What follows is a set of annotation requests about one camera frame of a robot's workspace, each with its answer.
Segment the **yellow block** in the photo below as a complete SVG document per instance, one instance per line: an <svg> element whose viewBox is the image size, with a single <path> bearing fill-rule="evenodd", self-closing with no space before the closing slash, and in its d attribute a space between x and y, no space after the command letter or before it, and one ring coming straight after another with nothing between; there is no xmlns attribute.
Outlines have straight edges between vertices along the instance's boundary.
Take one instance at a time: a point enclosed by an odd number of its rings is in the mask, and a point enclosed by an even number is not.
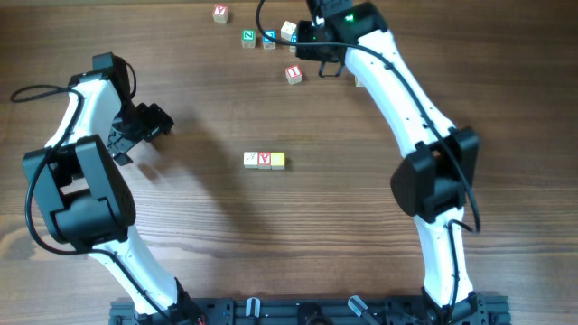
<svg viewBox="0 0 578 325"><path fill-rule="evenodd" d="M285 153L271 152L271 169L284 170L285 169Z"/></svg>

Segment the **natural picture block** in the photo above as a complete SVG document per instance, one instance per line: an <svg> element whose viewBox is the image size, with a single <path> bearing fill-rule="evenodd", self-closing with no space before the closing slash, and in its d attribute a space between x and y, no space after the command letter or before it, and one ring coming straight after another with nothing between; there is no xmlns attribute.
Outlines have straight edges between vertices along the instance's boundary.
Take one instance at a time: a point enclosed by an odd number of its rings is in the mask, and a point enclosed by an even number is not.
<svg viewBox="0 0 578 325"><path fill-rule="evenodd" d="M243 154L244 167L247 169L258 168L258 152L244 152Z"/></svg>

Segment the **red letter I block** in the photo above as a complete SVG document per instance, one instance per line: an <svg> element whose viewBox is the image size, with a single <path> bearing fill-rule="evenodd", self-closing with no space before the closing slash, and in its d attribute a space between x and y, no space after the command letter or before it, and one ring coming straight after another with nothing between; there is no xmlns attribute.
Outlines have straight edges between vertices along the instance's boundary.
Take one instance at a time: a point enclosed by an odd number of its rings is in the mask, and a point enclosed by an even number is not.
<svg viewBox="0 0 578 325"><path fill-rule="evenodd" d="M298 65L287 67L285 69L285 76L290 85L294 85L303 81L303 73Z"/></svg>

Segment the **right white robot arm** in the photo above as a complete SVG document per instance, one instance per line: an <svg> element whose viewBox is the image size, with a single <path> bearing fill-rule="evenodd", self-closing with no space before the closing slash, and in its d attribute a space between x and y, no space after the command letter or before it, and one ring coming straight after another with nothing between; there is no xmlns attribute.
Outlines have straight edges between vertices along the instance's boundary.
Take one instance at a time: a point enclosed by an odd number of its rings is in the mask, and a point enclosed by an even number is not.
<svg viewBox="0 0 578 325"><path fill-rule="evenodd" d="M472 313L462 233L465 210L479 218L472 193L479 138L459 129L425 94L401 57L394 34L370 2L310 1L311 20L298 24L297 56L337 63L351 72L390 126L403 161L390 179L399 208L414 220L423 252L424 298L442 324Z"/></svg>

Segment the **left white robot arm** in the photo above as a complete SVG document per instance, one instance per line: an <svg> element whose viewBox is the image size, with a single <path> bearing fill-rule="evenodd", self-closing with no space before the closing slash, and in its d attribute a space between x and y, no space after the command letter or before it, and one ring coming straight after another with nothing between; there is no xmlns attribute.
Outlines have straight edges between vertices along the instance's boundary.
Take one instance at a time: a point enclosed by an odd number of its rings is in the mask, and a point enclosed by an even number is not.
<svg viewBox="0 0 578 325"><path fill-rule="evenodd" d="M154 258L135 226L135 201L119 169L142 141L169 134L174 122L156 104L135 104L133 67L112 52L65 87L36 85L37 98L70 101L54 136L26 153L25 223L38 246L55 255L88 255L131 298L113 303L113 324L204 324L207 317Z"/></svg>

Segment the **red letter V block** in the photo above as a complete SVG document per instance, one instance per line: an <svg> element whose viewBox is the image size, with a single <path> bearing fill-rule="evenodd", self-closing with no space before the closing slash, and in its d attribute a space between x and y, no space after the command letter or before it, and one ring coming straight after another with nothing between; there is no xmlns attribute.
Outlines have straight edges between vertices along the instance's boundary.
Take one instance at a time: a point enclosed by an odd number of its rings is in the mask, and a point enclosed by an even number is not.
<svg viewBox="0 0 578 325"><path fill-rule="evenodd" d="M257 153L257 168L258 169L271 169L272 168L272 154L270 152L258 152Z"/></svg>

